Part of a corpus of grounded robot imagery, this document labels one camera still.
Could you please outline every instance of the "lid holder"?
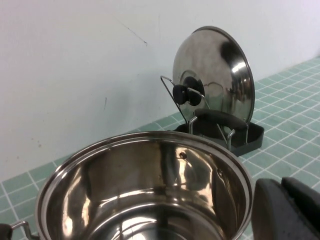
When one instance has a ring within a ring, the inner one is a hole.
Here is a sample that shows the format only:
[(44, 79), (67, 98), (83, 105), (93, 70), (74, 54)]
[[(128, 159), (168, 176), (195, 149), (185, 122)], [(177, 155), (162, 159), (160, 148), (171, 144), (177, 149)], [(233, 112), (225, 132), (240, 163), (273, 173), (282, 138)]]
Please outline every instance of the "lid holder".
[(181, 115), (182, 115), (182, 117), (183, 117), (183, 119), (184, 119), (184, 121), (185, 121), (185, 124), (188, 125), (188, 121), (187, 121), (186, 117), (185, 117), (184, 114), (182, 113), (180, 106), (179, 106), (178, 103), (175, 101), (174, 96), (172, 96), (169, 88), (168, 88), (167, 85), (165, 84), (164, 79), (165, 79), (165, 80), (168, 80), (170, 83), (172, 83), (173, 86), (175, 86), (175, 83), (174, 83), (170, 78), (168, 78), (168, 77), (166, 77), (166, 76), (162, 76), (162, 75), (161, 75), (161, 76), (160, 76), (160, 79), (161, 79), (161, 82), (162, 82), (162, 84), (164, 85), (166, 91), (169, 93), (170, 97), (172, 98), (174, 104), (176, 105), (176, 107), (178, 108), (179, 112), (181, 113)]
[[(197, 91), (197, 90), (195, 90), (195, 89), (192, 89), (192, 88), (190, 88), (190, 87), (188, 87), (187, 90), (188, 90), (188, 91), (192, 91), (192, 92), (200, 95), (201, 98), (204, 100), (207, 108), (210, 109), (210, 106), (209, 106), (209, 104), (208, 104), (205, 96), (204, 96), (203, 94), (201, 94), (201, 92), (199, 92), (199, 91)], [(189, 122), (189, 133), (190, 133), (190, 134), (192, 134), (192, 124), (193, 124), (193, 122), (191, 123), (191, 121), (190, 121), (190, 122)], [(224, 135), (224, 132), (222, 131), (222, 129), (221, 129), (221, 127), (220, 127), (220, 125), (219, 125), (219, 124), (216, 124), (216, 126), (218, 127), (218, 129), (219, 129), (219, 131), (220, 131), (220, 133), (221, 133), (221, 135), (222, 135), (222, 137), (223, 137), (223, 140), (224, 140), (225, 144), (226, 144), (226, 145), (229, 145), (229, 144), (228, 144), (228, 141), (227, 141), (227, 139), (226, 139), (226, 137), (225, 137), (225, 135)]]
[[(161, 75), (161, 76), (160, 76), (160, 79), (161, 79), (161, 82), (162, 82), (162, 84), (164, 85), (166, 91), (169, 93), (171, 99), (173, 100), (174, 104), (176, 105), (176, 107), (178, 108), (179, 112), (181, 113), (181, 115), (182, 115), (182, 117), (183, 117), (183, 119), (184, 119), (184, 121), (185, 121), (185, 124), (186, 124), (187, 126), (189, 126), (189, 134), (192, 134), (192, 132), (193, 132), (193, 130), (192, 130), (193, 123), (194, 123), (195, 120), (197, 120), (197, 117), (195, 116), (194, 118), (192, 118), (190, 122), (187, 121), (186, 117), (184, 116), (184, 114), (183, 114), (182, 111), (181, 111), (181, 108), (180, 108), (179, 104), (176, 102), (174, 96), (171, 94), (169, 88), (168, 88), (167, 85), (165, 84), (164, 79), (165, 79), (165, 80), (168, 80), (170, 83), (172, 83), (172, 85), (173, 85), (174, 87), (176, 86), (175, 83), (174, 83), (170, 78), (168, 78), (168, 77), (166, 77), (166, 76), (162, 76), (162, 75)], [(193, 88), (191, 88), (191, 87), (188, 87), (188, 88), (187, 88), (187, 91), (188, 91), (188, 92), (196, 93), (198, 96), (200, 96), (201, 99), (204, 100), (205, 105), (207, 106), (207, 108), (210, 109), (210, 106), (209, 106), (209, 104), (208, 104), (205, 96), (204, 96), (201, 92), (199, 92), (199, 91), (197, 91), (197, 90), (195, 90), (195, 89), (193, 89)], [(221, 127), (220, 127), (220, 125), (219, 125), (219, 124), (216, 124), (216, 126), (218, 127), (218, 129), (219, 129), (219, 131), (220, 131), (220, 133), (221, 133), (221, 135), (222, 135), (222, 137), (223, 137), (223, 140), (224, 140), (225, 144), (226, 144), (227, 146), (229, 146), (232, 136), (231, 136), (230, 138), (228, 137), (228, 140), (227, 140), (226, 137), (225, 137), (225, 135), (224, 135), (224, 132), (222, 131), (222, 129), (221, 129)]]

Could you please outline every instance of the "pot lid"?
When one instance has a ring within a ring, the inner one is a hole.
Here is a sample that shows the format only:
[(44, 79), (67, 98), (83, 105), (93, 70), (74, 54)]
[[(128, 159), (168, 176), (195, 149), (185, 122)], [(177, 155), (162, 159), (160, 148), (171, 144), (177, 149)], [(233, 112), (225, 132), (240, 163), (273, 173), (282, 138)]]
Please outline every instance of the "pot lid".
[[(249, 123), (255, 105), (255, 86), (246, 56), (225, 31), (204, 26), (194, 31), (178, 49), (173, 64), (173, 82), (202, 93), (212, 110), (222, 111)], [(195, 109), (208, 108), (204, 100), (180, 106), (190, 120)]]

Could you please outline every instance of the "kitchen counter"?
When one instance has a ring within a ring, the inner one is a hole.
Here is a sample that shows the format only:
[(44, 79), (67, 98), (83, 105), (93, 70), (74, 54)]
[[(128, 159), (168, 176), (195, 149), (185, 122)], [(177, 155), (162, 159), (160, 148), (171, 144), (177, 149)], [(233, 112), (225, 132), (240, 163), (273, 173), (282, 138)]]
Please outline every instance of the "kitchen counter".
[[(255, 85), (252, 122), (265, 129), (262, 147), (239, 159), (253, 180), (284, 176), (297, 178), (320, 192), (320, 57), (301, 63)], [(179, 113), (165, 117), (132, 132), (173, 130), (182, 124)], [(30, 223), (36, 232), (36, 196), (46, 178), (68, 156), (1, 182), (0, 223), (18, 220)], [(21, 229), (13, 240), (24, 240)], [(253, 239), (249, 226), (241, 236)]]

